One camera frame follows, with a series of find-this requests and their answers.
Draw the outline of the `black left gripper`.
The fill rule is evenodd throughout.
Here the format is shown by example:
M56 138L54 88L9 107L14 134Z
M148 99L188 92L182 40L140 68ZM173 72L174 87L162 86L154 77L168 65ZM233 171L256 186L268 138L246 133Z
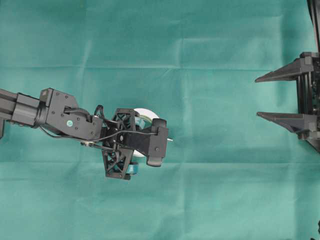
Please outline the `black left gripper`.
M102 157L105 176L122 180L130 180L131 175L138 173L138 162L131 162L134 150L125 144L130 131L142 130L146 122L138 117L139 113L132 108L118 108L112 119L106 119L104 109L100 109L103 118L101 137Z

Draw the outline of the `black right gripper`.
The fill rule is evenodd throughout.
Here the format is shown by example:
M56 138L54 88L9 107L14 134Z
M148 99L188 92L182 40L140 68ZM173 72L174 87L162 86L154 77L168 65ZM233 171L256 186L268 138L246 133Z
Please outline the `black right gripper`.
M320 55L303 52L293 62L263 76L254 82L293 81L296 82L298 113L257 112L256 115L273 122L291 133L312 131L312 116L316 116L317 136L307 142L320 151Z

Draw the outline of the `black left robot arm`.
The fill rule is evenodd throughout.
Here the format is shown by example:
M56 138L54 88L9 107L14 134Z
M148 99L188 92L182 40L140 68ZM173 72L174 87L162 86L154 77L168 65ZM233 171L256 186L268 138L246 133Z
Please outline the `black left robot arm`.
M22 93L0 91L0 131L5 123L40 129L55 139L71 139L81 145L101 150L105 175L108 178L129 180L137 166L132 161L136 147L126 143L128 137L146 140L136 124L139 113L133 109L117 109L112 119L104 116L98 105L93 114L80 108L75 97L47 88L39 98Z

